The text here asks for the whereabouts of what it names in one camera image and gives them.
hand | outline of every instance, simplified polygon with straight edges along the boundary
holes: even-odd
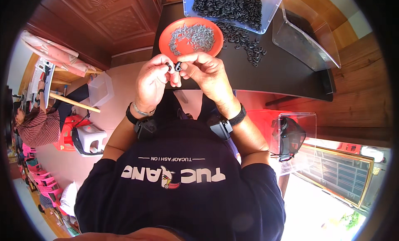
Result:
[[[168,72],[166,63],[173,65],[169,57],[159,54],[141,68],[136,80],[136,99],[134,100],[140,111],[149,113],[156,108],[162,99],[168,80],[173,87],[181,86],[179,74],[174,69]]]
[[[180,76],[197,82],[202,92],[215,102],[223,116],[232,119],[241,111],[222,60],[204,52],[182,55],[177,60],[182,62]]]
[[[37,90],[39,90],[39,89],[43,89],[44,90],[44,82],[43,82],[43,80],[40,80],[39,84],[37,85]]]

black t-shirt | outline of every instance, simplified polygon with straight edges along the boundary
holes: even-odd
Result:
[[[209,128],[181,120],[98,161],[78,191],[85,232],[129,234],[168,227],[194,240],[280,240],[284,202],[266,164],[241,169]]]

clear plastic box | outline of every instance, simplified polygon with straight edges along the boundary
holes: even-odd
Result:
[[[331,29],[301,0],[282,0],[273,18],[273,43],[314,71],[341,68]]]
[[[114,95],[112,80],[105,71],[89,83],[89,98],[92,107],[103,105]]]
[[[301,128],[306,132],[307,137],[316,138],[316,114],[312,112],[289,112],[281,110],[247,110],[247,115],[252,122],[261,131],[261,134],[266,139],[270,152],[273,154],[280,154],[280,133],[281,133],[281,119],[289,117],[298,123]],[[302,144],[298,153],[294,158],[287,162],[278,163],[279,167],[273,165],[273,169],[279,176],[290,174],[313,164],[315,145]]]
[[[281,0],[262,0],[262,20],[261,20],[261,30],[257,31],[255,29],[252,29],[251,27],[248,27],[245,24],[242,24],[237,21],[226,21],[226,22],[233,22],[236,24],[236,26],[247,29],[249,31],[258,33],[258,34],[264,34],[267,30],[267,28],[270,25],[270,22],[272,21],[273,16],[276,13],[276,10],[278,6],[280,5]],[[198,16],[196,11],[193,11],[192,7],[194,4],[194,0],[183,0],[183,8],[184,8],[184,15],[186,17],[201,17]],[[201,17],[205,18],[211,21],[217,21],[217,18],[214,17]]]

black pants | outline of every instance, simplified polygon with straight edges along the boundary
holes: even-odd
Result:
[[[89,96],[89,87],[87,84],[80,86],[79,88],[72,91],[72,93],[68,94],[66,98],[74,100],[76,102],[81,102]],[[62,127],[64,126],[65,119],[72,113],[72,104],[57,100],[53,108],[58,110],[59,113],[59,130],[62,131]]]
[[[173,90],[166,89],[161,102],[156,107],[154,113],[155,121],[160,126],[168,121],[181,119],[180,116],[182,114],[184,114],[182,106],[174,95]],[[206,124],[212,114],[219,114],[216,104],[205,94],[202,94],[201,113],[197,120]]]

black wrist strap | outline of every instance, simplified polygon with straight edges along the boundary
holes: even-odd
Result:
[[[231,126],[237,125],[240,122],[242,122],[246,115],[247,115],[247,111],[245,110],[244,105],[241,104],[240,113],[238,113],[237,116],[234,117],[233,119],[229,119]]]
[[[134,125],[136,125],[137,122],[138,122],[138,119],[137,119],[136,117],[134,117],[134,116],[132,115],[132,113],[130,112],[130,106],[132,105],[132,103],[133,103],[133,102],[131,102],[131,103],[129,104],[129,106],[127,107],[127,109],[126,109],[126,117],[127,117],[127,119],[128,119],[131,123],[133,123]]]

